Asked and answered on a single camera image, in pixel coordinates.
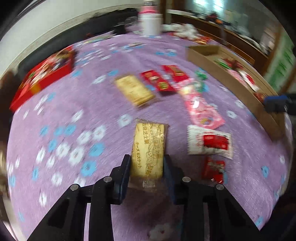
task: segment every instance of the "cheese biscuit package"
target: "cheese biscuit package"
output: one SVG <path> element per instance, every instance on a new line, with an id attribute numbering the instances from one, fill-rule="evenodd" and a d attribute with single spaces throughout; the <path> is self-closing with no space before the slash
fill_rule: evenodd
<path id="1" fill-rule="evenodd" d="M 168 124 L 135 120 L 129 187 L 155 191 L 163 176 L 163 156 Z"/>

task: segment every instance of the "blue flower print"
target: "blue flower print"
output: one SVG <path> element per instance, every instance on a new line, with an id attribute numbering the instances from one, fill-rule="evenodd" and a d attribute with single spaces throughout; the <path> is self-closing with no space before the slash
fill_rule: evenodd
<path id="1" fill-rule="evenodd" d="M 8 184 L 10 187 L 14 188 L 15 187 L 15 175 L 11 176 L 9 179 L 8 179 Z"/>
<path id="2" fill-rule="evenodd" d="M 65 129 L 65 135 L 70 136 L 74 133 L 76 130 L 76 125 L 67 125 Z"/>
<path id="3" fill-rule="evenodd" d="M 25 219 L 24 219 L 23 214 L 20 211 L 18 212 L 18 216 L 19 216 L 20 221 L 23 223 L 25 221 Z"/>
<path id="4" fill-rule="evenodd" d="M 227 172 L 223 173 L 223 184 L 228 184 L 228 174 L 227 174 Z"/>
<path id="5" fill-rule="evenodd" d="M 269 175 L 269 168 L 267 166 L 263 166 L 263 167 L 261 167 L 261 171 L 262 171 L 263 176 L 265 178 L 267 178 Z"/>
<path id="6" fill-rule="evenodd" d="M 155 91 L 156 88 L 153 85 L 146 85 L 146 87 L 151 90 L 151 91 Z"/>
<path id="7" fill-rule="evenodd" d="M 54 135 L 55 136 L 60 136 L 61 134 L 63 134 L 64 132 L 64 127 L 62 126 L 58 126 L 55 131 L 54 131 Z"/>
<path id="8" fill-rule="evenodd" d="M 170 52 L 170 53 L 167 53 L 167 56 L 175 57 L 175 56 L 177 56 L 177 53 Z"/>
<path id="9" fill-rule="evenodd" d="M 81 167 L 81 175 L 84 177 L 90 177 L 96 171 L 95 161 L 86 161 Z"/>
<path id="10" fill-rule="evenodd" d="M 45 136 L 47 133 L 48 133 L 48 126 L 44 126 L 44 127 L 42 127 L 41 128 L 41 130 L 40 130 L 40 136 Z"/>
<path id="11" fill-rule="evenodd" d="M 38 174 L 39 174 L 39 168 L 35 167 L 33 172 L 32 172 L 32 180 L 33 181 L 37 181 L 38 179 Z"/>
<path id="12" fill-rule="evenodd" d="M 57 147 L 57 140 L 53 139 L 48 143 L 48 152 L 54 151 Z"/>
<path id="13" fill-rule="evenodd" d="M 82 69 L 78 69 L 72 73 L 72 77 L 78 77 L 82 74 Z"/>
<path id="14" fill-rule="evenodd" d="M 103 143 L 94 144 L 89 150 L 89 156 L 99 156 L 104 151 L 105 146 Z"/>
<path id="15" fill-rule="evenodd" d="M 114 69 L 114 70 L 112 70 L 112 71 L 110 71 L 110 72 L 108 73 L 109 76 L 115 76 L 115 75 L 117 75 L 117 74 L 118 74 L 118 70 L 117 70 L 117 69 Z"/>
<path id="16" fill-rule="evenodd" d="M 55 95 L 56 95 L 56 93 L 55 92 L 53 92 L 53 93 L 51 93 L 51 94 L 49 94 L 48 95 L 48 98 L 47 98 L 47 102 L 50 102 L 50 101 L 52 101 L 53 99 L 54 99 L 54 97 L 55 97 Z"/>
<path id="17" fill-rule="evenodd" d="M 257 228 L 260 227 L 260 225 L 262 224 L 262 222 L 263 222 L 263 217 L 260 216 L 260 217 L 256 220 L 256 222 L 255 222 L 255 225 L 257 226 Z"/>

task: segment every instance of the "wall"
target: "wall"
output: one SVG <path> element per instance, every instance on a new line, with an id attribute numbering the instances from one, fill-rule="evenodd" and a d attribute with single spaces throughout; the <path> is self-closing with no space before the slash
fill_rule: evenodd
<path id="1" fill-rule="evenodd" d="M 0 41 L 0 77 L 29 53 L 96 12 L 140 7 L 143 0 L 46 0 L 21 18 Z"/>

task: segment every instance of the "blue object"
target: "blue object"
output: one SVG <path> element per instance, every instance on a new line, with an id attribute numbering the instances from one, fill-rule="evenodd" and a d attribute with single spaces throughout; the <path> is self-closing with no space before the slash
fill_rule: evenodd
<path id="1" fill-rule="evenodd" d="M 94 144 L 89 150 L 89 156 L 95 157 L 102 154 L 104 151 L 105 146 L 103 143 Z"/>
<path id="2" fill-rule="evenodd" d="M 84 177 L 90 177 L 96 171 L 95 161 L 86 161 L 81 167 L 81 175 Z"/>
<path id="3" fill-rule="evenodd" d="M 10 187 L 15 187 L 15 175 L 11 176 L 9 179 L 8 179 L 8 184 Z"/>
<path id="4" fill-rule="evenodd" d="M 115 75 L 117 75 L 117 74 L 118 74 L 118 70 L 117 70 L 117 69 L 114 69 L 114 70 L 112 70 L 112 71 L 110 71 L 110 72 L 108 73 L 109 76 L 115 76 Z"/>
<path id="5" fill-rule="evenodd" d="M 78 77 L 82 74 L 82 69 L 78 69 L 75 72 L 73 72 L 72 77 Z"/>
<path id="6" fill-rule="evenodd" d="M 48 152 L 52 152 L 57 147 L 57 140 L 53 139 L 48 143 Z"/>
<path id="7" fill-rule="evenodd" d="M 257 221 L 255 222 L 255 225 L 257 226 L 257 228 L 259 228 L 259 226 L 262 224 L 263 222 L 263 218 L 260 216 Z"/>
<path id="8" fill-rule="evenodd" d="M 55 135 L 55 136 L 59 136 L 59 135 L 63 134 L 63 131 L 64 131 L 64 127 L 59 126 L 59 127 L 57 127 L 56 130 L 54 131 L 54 135 Z"/>
<path id="9" fill-rule="evenodd" d="M 35 167 L 33 172 L 32 172 L 32 181 L 37 181 L 38 179 L 38 174 L 39 174 L 39 168 Z"/>
<path id="10" fill-rule="evenodd" d="M 23 214 L 20 211 L 18 212 L 18 216 L 19 216 L 20 221 L 23 223 L 25 221 L 25 219 L 24 219 Z"/>
<path id="11" fill-rule="evenodd" d="M 263 176 L 265 178 L 267 178 L 269 175 L 269 168 L 267 166 L 263 166 L 263 167 L 261 167 L 261 171 L 262 171 Z"/>
<path id="12" fill-rule="evenodd" d="M 41 128 L 41 130 L 40 130 L 40 136 L 45 136 L 47 133 L 48 133 L 48 126 L 44 126 L 44 127 L 42 127 Z"/>
<path id="13" fill-rule="evenodd" d="M 47 98 L 47 102 L 50 102 L 50 101 L 52 101 L 53 100 L 53 98 L 55 97 L 55 95 L 56 95 L 56 93 L 55 92 L 53 92 L 53 93 L 51 93 L 51 94 L 49 94 L 49 96 L 48 96 L 48 98 Z"/>
<path id="14" fill-rule="evenodd" d="M 74 133 L 76 130 L 76 125 L 67 125 L 65 129 L 65 135 L 70 136 Z"/>

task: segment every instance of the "white container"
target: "white container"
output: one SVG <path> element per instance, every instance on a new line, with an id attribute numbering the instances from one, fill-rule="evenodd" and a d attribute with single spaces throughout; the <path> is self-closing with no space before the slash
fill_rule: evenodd
<path id="1" fill-rule="evenodd" d="M 141 31 L 146 36 L 157 36 L 161 34 L 163 15 L 160 13 L 139 14 Z"/>

